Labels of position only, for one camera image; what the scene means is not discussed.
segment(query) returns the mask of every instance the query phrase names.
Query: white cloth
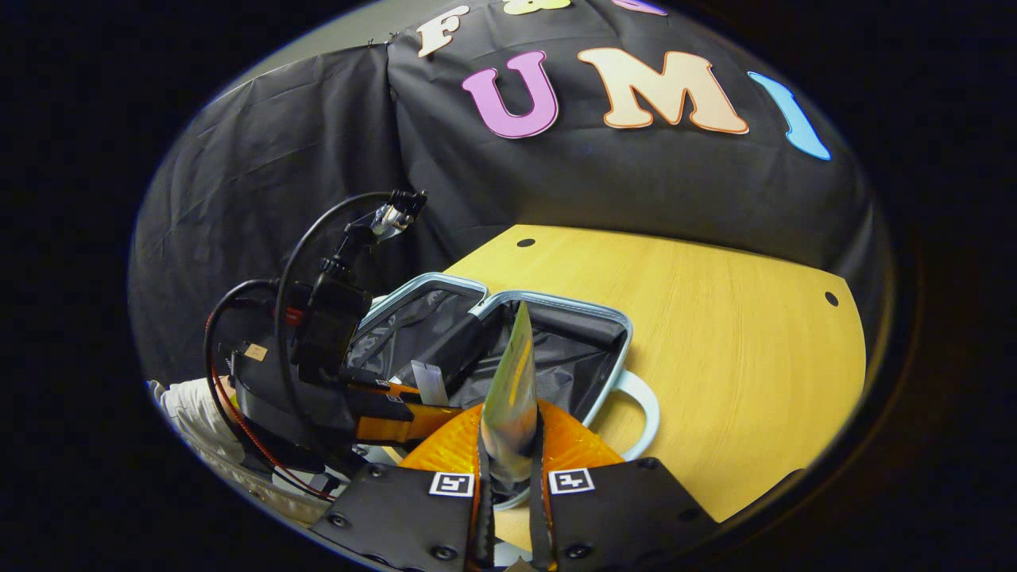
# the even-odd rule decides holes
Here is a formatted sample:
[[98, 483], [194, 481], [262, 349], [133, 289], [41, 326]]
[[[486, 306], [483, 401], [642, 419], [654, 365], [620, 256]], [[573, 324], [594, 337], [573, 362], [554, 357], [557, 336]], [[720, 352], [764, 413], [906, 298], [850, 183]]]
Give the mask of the white cloth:
[[173, 384], [169, 389], [151, 381], [148, 389], [184, 443], [219, 476], [240, 483], [263, 505], [304, 527], [328, 508], [320, 499], [283, 490], [240, 465], [243, 447], [220, 416], [203, 378]]

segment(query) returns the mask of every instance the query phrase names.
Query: label sticker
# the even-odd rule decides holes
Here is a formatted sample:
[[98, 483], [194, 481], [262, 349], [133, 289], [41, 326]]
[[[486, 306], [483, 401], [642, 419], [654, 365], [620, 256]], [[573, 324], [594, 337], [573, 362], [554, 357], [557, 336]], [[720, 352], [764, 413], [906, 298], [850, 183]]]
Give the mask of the label sticker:
[[468, 472], [436, 472], [430, 493], [441, 497], [472, 498], [473, 475]]
[[551, 495], [570, 495], [593, 491], [593, 479], [587, 469], [552, 470], [547, 473]]
[[244, 350], [244, 355], [246, 357], [250, 357], [251, 359], [256, 359], [258, 361], [264, 361], [266, 353], [268, 353], [268, 350], [257, 344], [251, 344], [247, 346], [246, 350]]

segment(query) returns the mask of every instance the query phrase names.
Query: orange letter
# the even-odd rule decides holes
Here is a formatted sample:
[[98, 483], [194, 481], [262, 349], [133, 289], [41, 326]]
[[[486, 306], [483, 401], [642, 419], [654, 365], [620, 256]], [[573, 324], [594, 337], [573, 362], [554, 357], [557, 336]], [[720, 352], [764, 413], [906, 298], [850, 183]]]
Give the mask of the orange letter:
[[692, 122], [703, 129], [724, 133], [747, 133], [749, 124], [738, 117], [710, 71], [705, 58], [684, 52], [664, 54], [664, 71], [653, 68], [617, 48], [584, 50], [577, 57], [600, 72], [611, 110], [604, 123], [611, 127], [646, 127], [653, 114], [636, 101], [639, 92], [671, 125], [681, 120], [685, 94], [693, 100]]

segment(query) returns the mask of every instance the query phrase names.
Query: light wood tabletop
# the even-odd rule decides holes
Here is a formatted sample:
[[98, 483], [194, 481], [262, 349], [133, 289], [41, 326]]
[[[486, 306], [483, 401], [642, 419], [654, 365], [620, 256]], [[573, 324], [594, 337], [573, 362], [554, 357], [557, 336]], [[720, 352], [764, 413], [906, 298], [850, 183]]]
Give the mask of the light wood tabletop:
[[[625, 365], [661, 410], [643, 456], [659, 458], [718, 522], [816, 459], [861, 394], [854, 299], [820, 270], [667, 238], [517, 225], [445, 273], [491, 294], [535, 290], [627, 314]], [[614, 392], [591, 428], [621, 452], [643, 423], [636, 401]], [[495, 534], [530, 550], [528, 504], [495, 512]]]

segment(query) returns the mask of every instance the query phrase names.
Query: open suitcase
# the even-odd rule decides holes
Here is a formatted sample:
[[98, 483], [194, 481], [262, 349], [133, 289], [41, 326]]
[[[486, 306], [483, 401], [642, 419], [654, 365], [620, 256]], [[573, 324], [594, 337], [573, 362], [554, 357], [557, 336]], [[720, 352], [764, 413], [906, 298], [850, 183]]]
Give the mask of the open suitcase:
[[[631, 461], [642, 455], [660, 425], [660, 407], [649, 386], [624, 368], [633, 337], [629, 318], [538, 292], [487, 294], [479, 282], [441, 273], [410, 280], [375, 298], [354, 335], [347, 365], [408, 385], [414, 385], [411, 360], [437, 365], [448, 404], [472, 407], [487, 395], [519, 302], [525, 300], [533, 324], [538, 398], [589, 426], [608, 393], [627, 393], [643, 407], [646, 426], [622, 457]], [[494, 508], [511, 508], [527, 498], [522, 491]]]

